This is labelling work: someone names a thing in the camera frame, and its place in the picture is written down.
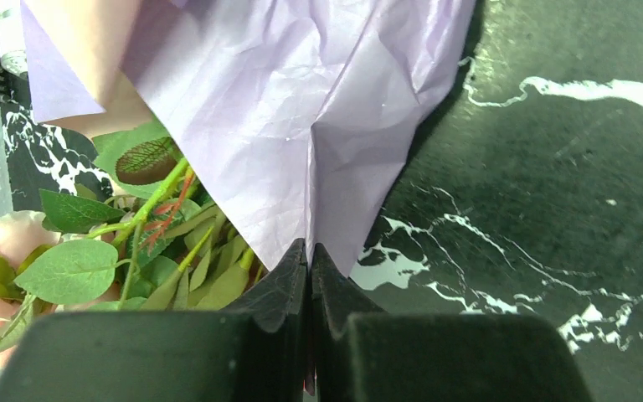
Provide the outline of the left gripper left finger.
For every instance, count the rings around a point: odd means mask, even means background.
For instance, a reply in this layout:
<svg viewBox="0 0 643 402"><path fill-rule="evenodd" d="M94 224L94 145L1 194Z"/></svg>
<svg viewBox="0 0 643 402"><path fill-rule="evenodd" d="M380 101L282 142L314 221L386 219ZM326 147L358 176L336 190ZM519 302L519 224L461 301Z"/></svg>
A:
<svg viewBox="0 0 643 402"><path fill-rule="evenodd" d="M304 240L219 311L60 312L26 332L0 401L299 401Z"/></svg>

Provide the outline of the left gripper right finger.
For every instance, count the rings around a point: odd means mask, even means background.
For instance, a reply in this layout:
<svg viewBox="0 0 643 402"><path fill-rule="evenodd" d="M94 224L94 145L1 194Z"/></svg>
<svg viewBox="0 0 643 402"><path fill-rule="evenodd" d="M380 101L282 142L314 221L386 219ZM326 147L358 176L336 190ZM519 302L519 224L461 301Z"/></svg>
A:
<svg viewBox="0 0 643 402"><path fill-rule="evenodd" d="M323 245L310 268L321 401L588 401L563 339L532 316L391 313Z"/></svg>

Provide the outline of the pink flower bunch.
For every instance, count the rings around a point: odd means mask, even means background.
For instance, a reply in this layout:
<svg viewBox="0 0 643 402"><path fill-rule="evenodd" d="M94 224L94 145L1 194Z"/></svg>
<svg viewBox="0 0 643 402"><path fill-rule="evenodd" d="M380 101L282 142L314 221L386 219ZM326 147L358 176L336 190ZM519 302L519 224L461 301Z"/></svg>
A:
<svg viewBox="0 0 643 402"><path fill-rule="evenodd" d="M95 139L118 191L40 194L0 217L0 369L39 317L218 310L266 268L160 121Z"/></svg>

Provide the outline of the purple wrapping paper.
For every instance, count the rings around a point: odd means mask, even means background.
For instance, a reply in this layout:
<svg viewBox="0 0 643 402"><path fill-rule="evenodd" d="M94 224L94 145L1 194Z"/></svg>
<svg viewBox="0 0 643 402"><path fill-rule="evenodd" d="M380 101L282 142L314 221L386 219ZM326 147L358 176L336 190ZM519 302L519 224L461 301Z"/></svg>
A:
<svg viewBox="0 0 643 402"><path fill-rule="evenodd" d="M267 266L347 275L455 83L472 1L141 1L123 74Z"/></svg>

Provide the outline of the pink wrapping paper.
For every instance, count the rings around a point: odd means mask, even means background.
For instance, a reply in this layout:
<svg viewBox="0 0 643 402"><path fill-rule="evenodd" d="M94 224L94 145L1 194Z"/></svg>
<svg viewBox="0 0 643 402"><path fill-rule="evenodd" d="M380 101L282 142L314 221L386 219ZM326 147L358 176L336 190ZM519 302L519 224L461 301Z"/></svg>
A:
<svg viewBox="0 0 643 402"><path fill-rule="evenodd" d="M141 1L23 1L33 116L87 137L133 129L152 112L123 74Z"/></svg>

